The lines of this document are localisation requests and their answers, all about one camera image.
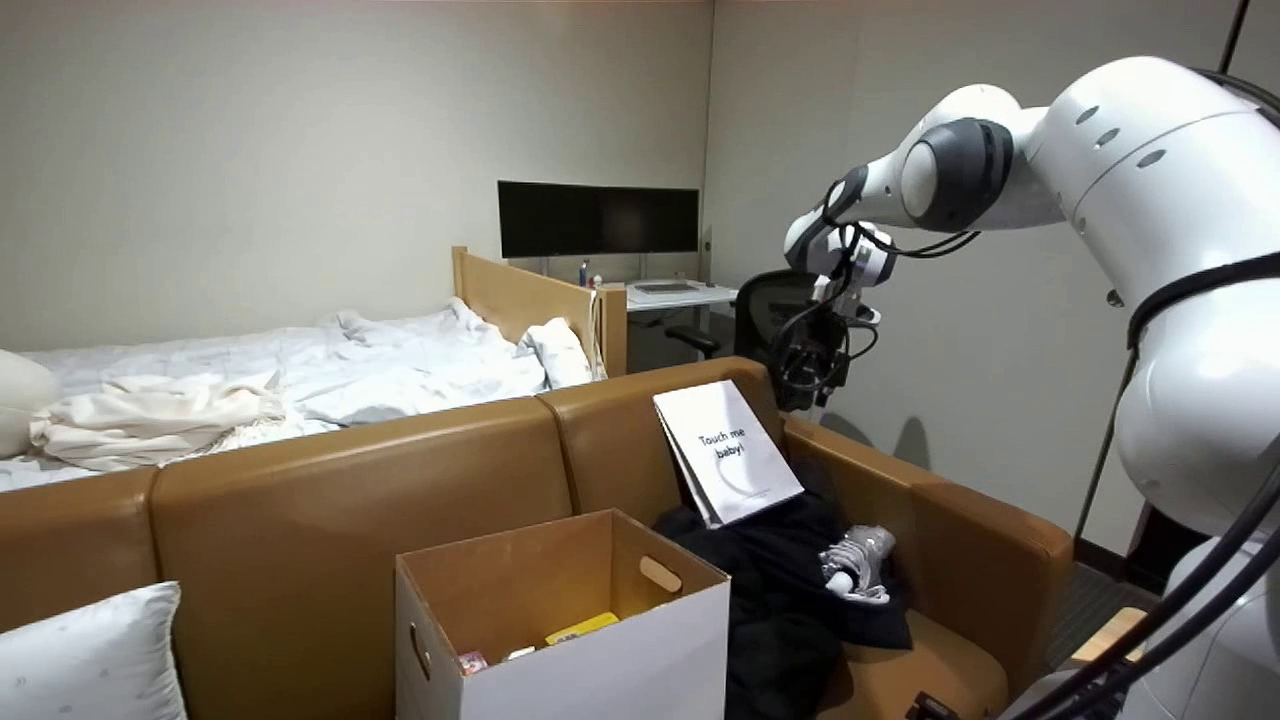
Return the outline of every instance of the sofa armrest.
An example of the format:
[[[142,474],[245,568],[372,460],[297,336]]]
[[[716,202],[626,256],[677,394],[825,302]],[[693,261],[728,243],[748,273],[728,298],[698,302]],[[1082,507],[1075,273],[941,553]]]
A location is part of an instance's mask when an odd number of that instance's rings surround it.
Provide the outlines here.
[[[801,415],[782,418],[782,451],[853,523],[894,536],[911,606],[986,648],[1013,691],[1048,667],[1070,576],[1062,526]]]

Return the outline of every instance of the brown sofa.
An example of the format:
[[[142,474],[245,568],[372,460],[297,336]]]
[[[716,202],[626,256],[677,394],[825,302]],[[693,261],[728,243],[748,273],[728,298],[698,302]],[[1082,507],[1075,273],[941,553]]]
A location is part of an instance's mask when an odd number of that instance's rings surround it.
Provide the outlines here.
[[[197,720],[390,715],[390,557],[586,507],[657,519],[680,474],[647,394],[718,377],[848,519],[894,532],[914,648],[848,648],[825,715],[905,715],[914,691],[991,715],[1044,670],[1066,536],[780,415],[748,359],[3,491],[0,627],[173,576]]]

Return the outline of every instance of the black cloth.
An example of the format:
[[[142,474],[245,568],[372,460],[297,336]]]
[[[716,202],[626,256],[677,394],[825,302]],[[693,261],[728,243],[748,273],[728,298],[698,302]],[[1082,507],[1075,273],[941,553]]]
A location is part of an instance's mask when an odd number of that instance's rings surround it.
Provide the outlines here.
[[[815,491],[716,532],[694,507],[672,507],[657,532],[732,576],[728,720],[810,720],[842,645],[911,648],[894,580],[894,599],[878,606],[825,587],[818,553],[848,523]]]

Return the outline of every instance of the white pillow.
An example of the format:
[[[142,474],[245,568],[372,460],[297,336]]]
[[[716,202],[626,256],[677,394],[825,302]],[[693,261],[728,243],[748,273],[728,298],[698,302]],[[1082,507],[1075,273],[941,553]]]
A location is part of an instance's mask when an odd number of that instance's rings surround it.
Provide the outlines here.
[[[182,720],[176,580],[0,630],[0,715]]]
[[[525,341],[548,371],[550,386],[591,383],[591,359],[562,317],[533,325]]]
[[[56,400],[56,377],[0,348],[0,455],[27,447],[31,412]]]

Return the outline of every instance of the television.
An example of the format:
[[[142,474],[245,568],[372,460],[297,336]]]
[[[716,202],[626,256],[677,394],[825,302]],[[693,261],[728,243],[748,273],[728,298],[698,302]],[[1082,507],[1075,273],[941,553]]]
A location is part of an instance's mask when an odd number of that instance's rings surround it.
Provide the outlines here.
[[[501,178],[505,256],[694,253],[694,186]]]

